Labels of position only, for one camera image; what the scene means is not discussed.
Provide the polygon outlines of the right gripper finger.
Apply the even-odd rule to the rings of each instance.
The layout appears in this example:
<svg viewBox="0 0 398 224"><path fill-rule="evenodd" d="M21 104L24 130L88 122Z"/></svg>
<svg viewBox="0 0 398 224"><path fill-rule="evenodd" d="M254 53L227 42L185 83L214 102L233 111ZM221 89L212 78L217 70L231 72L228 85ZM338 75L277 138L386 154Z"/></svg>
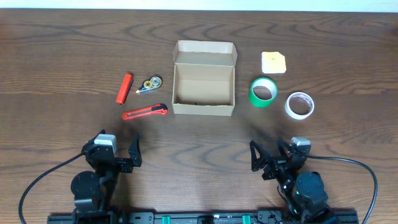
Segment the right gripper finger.
<svg viewBox="0 0 398 224"><path fill-rule="evenodd" d="M249 147L251 151L251 170L257 172L265 168L269 164L271 155L254 140L249 143Z"/></svg>
<svg viewBox="0 0 398 224"><path fill-rule="evenodd" d="M289 154L291 153L292 149L292 146L289 143L280 139L277 141L277 147L281 156L289 157Z"/></svg>

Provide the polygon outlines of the white tape roll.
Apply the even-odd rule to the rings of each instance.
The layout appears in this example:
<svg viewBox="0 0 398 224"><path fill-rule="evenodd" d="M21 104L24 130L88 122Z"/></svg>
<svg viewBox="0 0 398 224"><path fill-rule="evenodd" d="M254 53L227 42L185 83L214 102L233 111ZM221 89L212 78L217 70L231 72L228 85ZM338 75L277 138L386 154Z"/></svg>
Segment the white tape roll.
<svg viewBox="0 0 398 224"><path fill-rule="evenodd" d="M290 107L290 101L292 98L301 98L303 99L309 108L308 113L306 114L298 114L296 112L294 112L292 110L292 108ZM285 112L293 119L296 120L303 120L308 118L314 111L315 109L315 102L313 101L312 97L304 92L293 92L291 95L289 95L289 97L286 99L285 101Z"/></svg>

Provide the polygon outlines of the red utility knife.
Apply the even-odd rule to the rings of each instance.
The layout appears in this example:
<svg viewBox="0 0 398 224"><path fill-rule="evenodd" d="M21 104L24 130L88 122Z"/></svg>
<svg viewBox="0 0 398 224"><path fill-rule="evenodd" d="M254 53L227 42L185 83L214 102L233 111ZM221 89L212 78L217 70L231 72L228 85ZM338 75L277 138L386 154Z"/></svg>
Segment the red utility knife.
<svg viewBox="0 0 398 224"><path fill-rule="evenodd" d="M168 107L163 103L159 103L159 104L148 106L145 108L140 108L140 109L125 112L122 115L122 119L124 121L127 121L127 120L132 120L135 118L140 118L143 116L149 116L152 114L167 114L167 113L168 113Z"/></svg>

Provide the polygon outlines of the red stapler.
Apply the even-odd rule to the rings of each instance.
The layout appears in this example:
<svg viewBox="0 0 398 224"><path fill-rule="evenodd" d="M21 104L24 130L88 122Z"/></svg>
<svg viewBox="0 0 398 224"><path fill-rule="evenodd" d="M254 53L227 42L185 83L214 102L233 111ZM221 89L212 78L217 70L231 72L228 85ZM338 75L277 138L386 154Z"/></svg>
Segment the red stapler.
<svg viewBox="0 0 398 224"><path fill-rule="evenodd" d="M133 74L131 73L125 74L118 95L116 97L116 103L118 103L119 105L123 105L125 103L125 100L128 96L132 83L133 83Z"/></svg>

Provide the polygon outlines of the green tape roll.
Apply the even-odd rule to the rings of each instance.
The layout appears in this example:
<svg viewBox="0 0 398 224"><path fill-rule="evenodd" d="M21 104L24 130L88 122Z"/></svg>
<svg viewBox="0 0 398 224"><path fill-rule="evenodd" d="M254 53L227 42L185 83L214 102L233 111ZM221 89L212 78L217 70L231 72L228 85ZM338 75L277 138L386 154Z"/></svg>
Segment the green tape roll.
<svg viewBox="0 0 398 224"><path fill-rule="evenodd" d="M258 86L263 86L267 88L271 93L271 98L268 100L263 100L262 98L256 96L256 94L254 93L254 88ZM258 108L266 108L274 102L278 93L279 89L274 80L267 77L260 77L255 79L251 84L251 87L249 89L249 100L254 106Z"/></svg>

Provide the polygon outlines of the correction tape dispenser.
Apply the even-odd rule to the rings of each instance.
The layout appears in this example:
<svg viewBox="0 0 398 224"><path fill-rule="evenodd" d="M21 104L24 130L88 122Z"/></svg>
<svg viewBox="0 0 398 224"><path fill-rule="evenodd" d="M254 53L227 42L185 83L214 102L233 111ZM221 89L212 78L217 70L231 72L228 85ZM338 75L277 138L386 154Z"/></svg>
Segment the correction tape dispenser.
<svg viewBox="0 0 398 224"><path fill-rule="evenodd" d="M154 75L149 79L143 81L142 86L136 90L136 93L144 93L160 88L163 84L163 79L160 75Z"/></svg>

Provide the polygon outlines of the yellow sticky note pad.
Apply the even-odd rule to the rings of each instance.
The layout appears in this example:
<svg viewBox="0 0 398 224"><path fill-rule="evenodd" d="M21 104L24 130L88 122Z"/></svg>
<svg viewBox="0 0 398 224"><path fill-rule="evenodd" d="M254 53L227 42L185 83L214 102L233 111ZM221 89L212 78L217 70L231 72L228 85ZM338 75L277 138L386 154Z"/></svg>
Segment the yellow sticky note pad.
<svg viewBox="0 0 398 224"><path fill-rule="evenodd" d="M280 52L262 52L261 68L265 74L285 73L285 56Z"/></svg>

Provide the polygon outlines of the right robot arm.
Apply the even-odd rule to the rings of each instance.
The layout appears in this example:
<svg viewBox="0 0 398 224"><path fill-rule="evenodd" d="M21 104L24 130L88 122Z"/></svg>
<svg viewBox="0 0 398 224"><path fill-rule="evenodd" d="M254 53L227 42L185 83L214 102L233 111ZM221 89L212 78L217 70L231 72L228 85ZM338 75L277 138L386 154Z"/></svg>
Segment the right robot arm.
<svg viewBox="0 0 398 224"><path fill-rule="evenodd" d="M249 143L251 169L263 170L264 180L275 179L278 191L289 206L289 218L295 223L340 223L336 213L328 206L328 195L317 172L299 173L311 149L306 138L294 137L290 143L277 142L279 156L271 156L257 142Z"/></svg>

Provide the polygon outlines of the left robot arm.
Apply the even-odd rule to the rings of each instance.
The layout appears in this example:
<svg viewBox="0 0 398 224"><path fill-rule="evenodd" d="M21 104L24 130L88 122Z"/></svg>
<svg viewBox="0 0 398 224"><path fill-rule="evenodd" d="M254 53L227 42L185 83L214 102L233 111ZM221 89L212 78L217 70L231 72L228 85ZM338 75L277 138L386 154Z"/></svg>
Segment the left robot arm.
<svg viewBox="0 0 398 224"><path fill-rule="evenodd" d="M111 199L121 173L131 173L142 165L139 134L129 146L129 157L116 157L116 136L101 130L83 147L82 154L93 168L77 174L71 183L76 209L72 212L73 223L129 223L126 212L111 205Z"/></svg>

